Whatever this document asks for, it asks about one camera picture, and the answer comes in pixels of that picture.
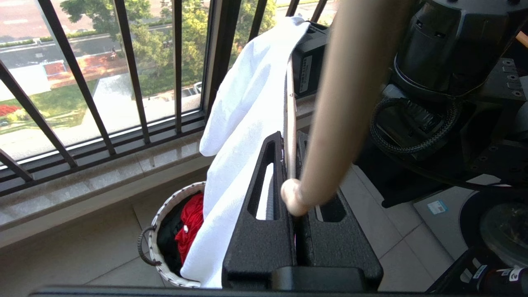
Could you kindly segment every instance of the black window bar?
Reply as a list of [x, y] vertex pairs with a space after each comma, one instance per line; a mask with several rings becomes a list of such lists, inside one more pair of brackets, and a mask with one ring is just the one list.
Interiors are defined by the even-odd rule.
[[116, 153], [116, 150], [114, 149], [114, 146], [110, 141], [110, 136], [108, 135], [105, 125], [102, 122], [101, 116], [97, 111], [97, 107], [95, 102], [93, 101], [92, 94], [90, 93], [90, 89], [88, 88], [88, 84], [86, 84], [84, 76], [82, 75], [81, 68], [79, 67], [77, 60], [75, 59], [75, 54], [71, 49], [70, 43], [68, 42], [68, 38], [66, 37], [66, 33], [64, 32], [61, 22], [57, 17], [57, 13], [53, 8], [53, 4], [51, 4], [51, 0], [39, 0], [39, 4], [42, 9], [42, 13], [48, 20], [52, 33], [53, 35], [55, 35], [55, 39], [59, 44], [62, 53], [64, 54], [64, 58], [66, 59], [66, 62], [70, 67], [70, 70], [73, 74], [73, 77], [75, 78], [75, 81], [77, 82], [77, 85], [79, 86], [84, 100], [88, 105], [88, 109], [92, 113], [93, 120], [96, 122], [97, 129], [99, 129], [99, 133], [101, 134], [102, 140], [106, 144], [108, 152], [111, 155], [114, 155]]
[[24, 168], [20, 167], [4, 150], [0, 149], [0, 161], [6, 165], [9, 169], [13, 170], [19, 177], [25, 181], [32, 181], [33, 178]]
[[182, 1], [172, 1], [172, 40], [174, 44], [174, 113], [176, 133], [182, 132]]
[[139, 85], [139, 76], [137, 74], [136, 58], [134, 57], [134, 48], [132, 46], [130, 26], [128, 25], [125, 0], [114, 0], [114, 8], [116, 10], [119, 30], [121, 31], [121, 40], [123, 42], [123, 50], [125, 52], [128, 70], [130, 72], [130, 80], [132, 81], [134, 96], [136, 97], [137, 112], [139, 115], [139, 122], [141, 123], [141, 130], [143, 131], [143, 138], [145, 144], [148, 144], [150, 143], [150, 137], [148, 136], [147, 118], [145, 116], [145, 107], [143, 106], [143, 97], [141, 96], [141, 86]]
[[77, 162], [72, 158], [70, 153], [68, 153], [64, 144], [62, 144], [57, 135], [55, 135], [55, 132], [51, 130], [51, 127], [48, 125], [44, 117], [40, 114], [33, 102], [31, 102], [31, 99], [22, 90], [18, 82], [16, 82], [15, 78], [11, 75], [2, 61], [0, 61], [0, 79], [4, 82], [13, 96], [15, 96], [20, 105], [26, 110], [27, 114], [29, 114], [40, 130], [42, 130], [50, 140], [51, 144], [53, 144], [57, 151], [59, 151], [70, 167], [77, 167]]
[[266, 11], [267, 0], [259, 0], [257, 3], [257, 9], [255, 10], [255, 16], [253, 17], [253, 23], [251, 24], [251, 31], [249, 32], [250, 42], [253, 38], [257, 37], [260, 30], [260, 24], [262, 23], [262, 18], [264, 17], [264, 12]]
[[286, 16], [294, 16], [298, 5], [299, 0], [291, 0], [288, 10], [286, 11]]
[[[250, 32], [250, 40], [258, 35], [262, 17], [266, 9], [266, 3], [267, 0], [259, 0], [257, 3]], [[319, 1], [318, 9], [316, 9], [317, 14], [320, 15], [320, 11], [324, 8], [325, 3], [326, 1], [324, 0]], [[287, 16], [294, 15], [298, 4], [299, 0], [292, 0], [290, 2]], [[0, 161], [6, 167], [0, 170], [0, 196], [204, 129], [205, 121], [211, 112], [218, 87], [229, 67], [241, 0], [211, 0], [210, 2], [204, 74], [202, 79], [201, 108], [198, 111], [185, 115], [182, 115], [182, 94], [180, 91], [182, 77], [182, 3], [181, 1], [173, 1], [172, 38], [173, 46], [175, 46], [173, 56], [175, 73], [175, 120], [173, 121], [171, 118], [167, 120], [160, 119], [158, 123], [154, 122], [150, 124], [146, 122], [125, 2], [124, 0], [114, 0], [117, 21], [135, 94], [140, 126], [138, 128], [130, 128], [127, 132], [114, 133], [113, 135], [109, 135], [101, 120], [86, 80], [51, 1], [39, 0], [39, 5], [45, 21], [48, 22], [52, 34], [55, 36], [55, 40], [64, 54], [87, 106], [94, 117], [101, 138], [65, 147], [8, 71], [5, 64], [0, 61], [0, 79], [56, 148], [54, 152], [32, 156], [31, 158], [20, 161], [13, 160], [7, 153], [0, 149]]]

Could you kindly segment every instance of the marble windowsill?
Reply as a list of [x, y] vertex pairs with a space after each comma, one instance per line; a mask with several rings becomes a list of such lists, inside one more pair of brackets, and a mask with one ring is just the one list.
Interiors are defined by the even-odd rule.
[[[314, 106], [314, 95], [297, 100], [297, 128], [310, 124]], [[213, 158], [199, 152], [202, 134], [182, 137], [2, 197], [0, 247], [208, 166]], [[65, 214], [67, 209], [75, 209], [74, 214]], [[64, 218], [55, 218], [59, 213]], [[42, 230], [27, 235], [17, 231], [22, 225], [38, 225], [36, 222], [44, 217], [52, 219], [48, 220], [49, 226], [38, 226]]]

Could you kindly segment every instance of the person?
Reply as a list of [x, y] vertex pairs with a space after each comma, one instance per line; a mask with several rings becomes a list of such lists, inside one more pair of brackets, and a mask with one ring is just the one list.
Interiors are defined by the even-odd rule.
[[112, 47], [112, 54], [110, 54], [110, 59], [115, 60], [117, 56], [116, 47]]

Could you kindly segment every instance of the red cloth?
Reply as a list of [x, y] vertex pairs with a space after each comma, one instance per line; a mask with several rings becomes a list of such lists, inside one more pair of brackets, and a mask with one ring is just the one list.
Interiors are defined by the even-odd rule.
[[198, 193], [189, 199], [183, 207], [181, 219], [184, 227], [178, 231], [174, 240], [178, 242], [178, 251], [183, 265], [194, 238], [203, 224], [203, 193]]

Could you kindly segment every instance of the red flower bed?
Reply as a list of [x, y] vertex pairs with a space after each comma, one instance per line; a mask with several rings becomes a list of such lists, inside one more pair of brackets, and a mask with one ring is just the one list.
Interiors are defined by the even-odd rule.
[[0, 116], [5, 116], [19, 110], [20, 107], [14, 105], [0, 105]]

